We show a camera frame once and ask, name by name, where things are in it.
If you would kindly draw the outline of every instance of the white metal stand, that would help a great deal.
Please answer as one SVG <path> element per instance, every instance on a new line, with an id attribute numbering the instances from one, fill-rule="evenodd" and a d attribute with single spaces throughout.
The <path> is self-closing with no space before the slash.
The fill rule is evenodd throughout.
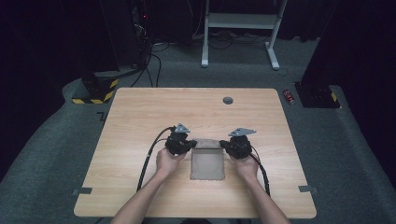
<path id="1" fill-rule="evenodd" d="M 274 70 L 279 69 L 279 63 L 274 53 L 276 35 L 282 22 L 283 13 L 288 0 L 283 0 L 276 15 L 261 14 L 230 14 L 230 13 L 209 13 L 209 0 L 206 0 L 205 9 L 205 36 L 202 50 L 202 67 L 209 66 L 208 37 L 209 27 L 223 28 L 248 28 L 248 29 L 268 29 L 273 30 L 270 42 L 265 42 L 265 48 Z"/>

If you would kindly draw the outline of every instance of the metal clip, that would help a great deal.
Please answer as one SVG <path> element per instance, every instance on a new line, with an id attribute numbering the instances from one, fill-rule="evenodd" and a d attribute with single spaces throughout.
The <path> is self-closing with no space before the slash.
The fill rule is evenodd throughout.
<path id="1" fill-rule="evenodd" d="M 256 133 L 256 130 L 245 129 L 245 128 L 237 128 L 233 132 L 229 133 L 228 136 L 237 137 L 243 136 L 251 133 Z"/>
<path id="2" fill-rule="evenodd" d="M 186 128 L 182 123 L 179 123 L 175 128 L 175 133 L 190 133 L 190 129 Z"/>

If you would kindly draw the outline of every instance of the gray carpet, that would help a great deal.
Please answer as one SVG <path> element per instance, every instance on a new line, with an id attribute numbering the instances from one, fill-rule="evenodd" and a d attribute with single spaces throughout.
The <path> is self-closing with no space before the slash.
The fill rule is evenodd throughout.
<path id="1" fill-rule="evenodd" d="M 272 70 L 262 42 L 209 49 L 207 68 L 201 68 L 201 48 L 171 45 L 155 53 L 163 63 L 159 86 L 273 88 L 280 96 L 290 89 L 296 104 L 288 105 L 283 98 L 281 102 L 308 184 L 318 189 L 313 194 L 318 215 L 292 223 L 396 223 L 395 190 L 362 136 L 341 88 L 331 86 L 340 109 L 303 108 L 299 102 L 293 83 L 301 80 L 317 43 L 277 40 L 279 71 Z M 212 40 L 211 44 L 221 47 L 227 43 Z M 148 67 L 154 79 L 158 65 L 153 58 Z M 117 87 L 128 87 L 136 78 L 122 77 Z M 74 215 L 77 196 L 72 192 L 82 185 L 103 128 L 97 112 L 107 113 L 111 102 L 72 104 L 78 83 L 75 80 L 64 87 L 66 103 L 36 131 L 1 182 L 0 224 L 97 220 Z M 135 86 L 149 87 L 148 74 Z M 107 217 L 100 223 L 109 222 Z"/>

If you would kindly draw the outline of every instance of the handheld controller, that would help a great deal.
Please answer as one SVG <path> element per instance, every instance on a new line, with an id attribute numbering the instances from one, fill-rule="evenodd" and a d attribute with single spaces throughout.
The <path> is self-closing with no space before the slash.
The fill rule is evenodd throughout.
<path id="1" fill-rule="evenodd" d="M 186 153 L 197 145 L 197 142 L 194 140 L 186 140 L 188 136 L 187 133 L 189 133 L 190 130 L 183 124 L 179 123 L 177 127 L 174 126 L 171 131 L 171 134 L 166 139 L 165 146 L 172 155 Z"/>
<path id="2" fill-rule="evenodd" d="M 247 134 L 255 133 L 256 131 L 250 129 L 238 128 L 229 133 L 231 136 L 230 142 L 221 140 L 220 146 L 232 157 L 236 159 L 244 159 L 251 153 L 251 144 L 246 137 Z"/>

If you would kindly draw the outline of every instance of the forearm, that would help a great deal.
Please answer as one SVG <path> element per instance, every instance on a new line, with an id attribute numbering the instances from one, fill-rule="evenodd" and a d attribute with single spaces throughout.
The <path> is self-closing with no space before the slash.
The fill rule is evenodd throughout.
<path id="1" fill-rule="evenodd" d="M 282 210 L 280 210 L 276 203 L 262 188 L 262 185 L 256 177 L 246 179 L 246 183 L 253 197 L 254 203 L 256 204 L 262 223 L 290 223 Z"/>
<path id="2" fill-rule="evenodd" d="M 114 216 L 112 224 L 141 224 L 165 176 L 155 174 Z"/>

